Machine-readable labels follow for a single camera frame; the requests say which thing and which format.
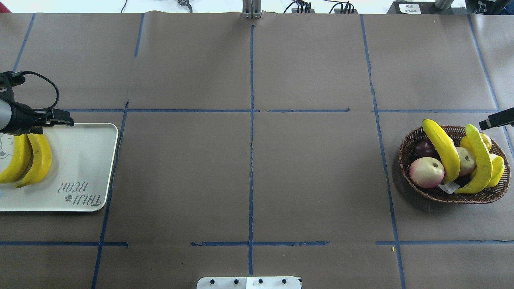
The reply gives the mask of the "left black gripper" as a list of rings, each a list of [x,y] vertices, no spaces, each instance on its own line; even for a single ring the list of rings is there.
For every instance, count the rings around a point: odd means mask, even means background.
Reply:
[[[7,122],[7,134],[24,135],[39,134],[43,135],[44,130],[37,123],[44,121],[44,127],[53,126],[74,126],[70,112],[67,110],[55,109],[53,106],[41,109],[33,109],[25,104],[15,101],[7,102],[10,108],[10,118]]]

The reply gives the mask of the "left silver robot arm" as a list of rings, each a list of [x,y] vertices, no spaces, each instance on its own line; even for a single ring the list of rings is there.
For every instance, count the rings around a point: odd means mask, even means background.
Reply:
[[[34,110],[18,102],[1,100],[0,132],[14,136],[43,134],[43,129],[53,126],[73,127],[75,121],[70,112],[55,108]]]

